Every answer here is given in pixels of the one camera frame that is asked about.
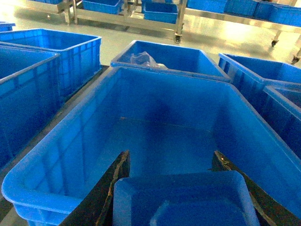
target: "plastic bag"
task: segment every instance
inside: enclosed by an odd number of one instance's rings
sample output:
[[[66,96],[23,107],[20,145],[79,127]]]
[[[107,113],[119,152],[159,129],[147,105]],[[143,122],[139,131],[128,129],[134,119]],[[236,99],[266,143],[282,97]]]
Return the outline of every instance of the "plastic bag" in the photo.
[[[164,64],[158,64],[154,58],[152,58],[147,52],[138,53],[135,55],[134,53],[131,55],[130,59],[131,64],[134,65],[143,65],[148,67],[157,67],[161,69],[168,69]]]

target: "gray floor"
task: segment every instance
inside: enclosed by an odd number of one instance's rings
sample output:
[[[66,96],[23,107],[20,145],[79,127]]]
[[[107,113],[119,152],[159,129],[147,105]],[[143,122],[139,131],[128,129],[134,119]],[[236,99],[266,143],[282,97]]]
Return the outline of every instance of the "gray floor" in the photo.
[[[48,15],[2,4],[0,21],[15,22],[14,30],[48,28],[68,32],[102,36],[101,63],[110,61],[132,40],[146,40],[174,45],[173,36],[163,32],[153,32],[119,25],[80,20],[79,25],[67,25],[63,15]],[[231,53],[243,56],[265,58],[290,63],[293,54],[298,52],[296,42],[299,35],[283,32],[280,42],[271,47],[276,31],[242,24],[222,22],[194,16],[184,18],[183,38],[180,46],[199,48],[218,62],[218,53]],[[15,210],[11,210],[0,226],[24,226]]]

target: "wheel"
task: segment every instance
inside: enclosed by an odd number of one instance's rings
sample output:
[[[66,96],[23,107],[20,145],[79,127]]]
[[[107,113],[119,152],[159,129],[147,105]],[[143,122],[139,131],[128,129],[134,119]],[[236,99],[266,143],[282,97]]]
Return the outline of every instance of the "wheel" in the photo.
[[[300,58],[298,56],[293,56],[292,64],[299,62]]]
[[[277,44],[277,41],[273,40],[272,41],[272,47],[274,47]]]
[[[181,37],[180,36],[176,36],[174,39],[174,42],[179,44],[181,42]]]

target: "blue plastic bin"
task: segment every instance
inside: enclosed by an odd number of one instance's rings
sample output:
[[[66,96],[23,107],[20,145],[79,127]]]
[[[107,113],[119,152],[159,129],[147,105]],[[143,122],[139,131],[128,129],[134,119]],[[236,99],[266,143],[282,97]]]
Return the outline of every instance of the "blue plastic bin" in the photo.
[[[58,54],[0,47],[0,169],[61,107]]]
[[[157,2],[160,0],[141,0],[141,9],[142,9],[142,13],[144,13],[144,5],[146,2]],[[173,3],[173,0],[165,0],[165,3]]]
[[[187,7],[214,13],[223,13],[227,0],[188,0]]]
[[[113,68],[5,177],[24,219],[58,225],[122,150],[130,177],[206,172],[221,151],[301,217],[301,161],[229,83]]]
[[[260,226],[236,171],[120,179],[114,187],[113,225]]]
[[[258,1],[258,5],[254,12],[254,17],[256,19],[269,20],[269,17],[273,10],[273,4],[275,3],[268,2],[268,1],[260,1],[260,0],[257,1]]]
[[[301,159],[301,90],[266,86],[261,115]]]
[[[230,81],[226,73],[202,50],[146,41],[132,41],[111,61],[111,66],[130,66],[162,71],[160,68],[131,64],[131,56],[144,51],[150,54],[157,63],[164,64],[168,68],[164,70],[166,73]]]
[[[301,69],[286,63],[220,54],[219,66],[258,112],[264,105],[266,85],[301,89]]]
[[[101,69],[101,37],[32,29],[0,33],[0,45],[59,53],[59,83],[62,100],[67,100]]]
[[[38,1],[38,2],[56,5],[56,4],[61,3],[63,0],[32,0],[32,1]]]
[[[15,26],[15,23],[8,23],[8,22],[3,22],[0,21],[0,32],[7,32],[7,31],[12,31],[13,26]]]
[[[278,24],[301,27],[301,8],[273,5],[269,20]]]
[[[175,4],[145,2],[144,19],[175,24],[178,16],[178,7]]]
[[[225,13],[253,16],[258,2],[255,0],[228,0]]]
[[[123,0],[83,0],[86,10],[119,14],[122,11]]]

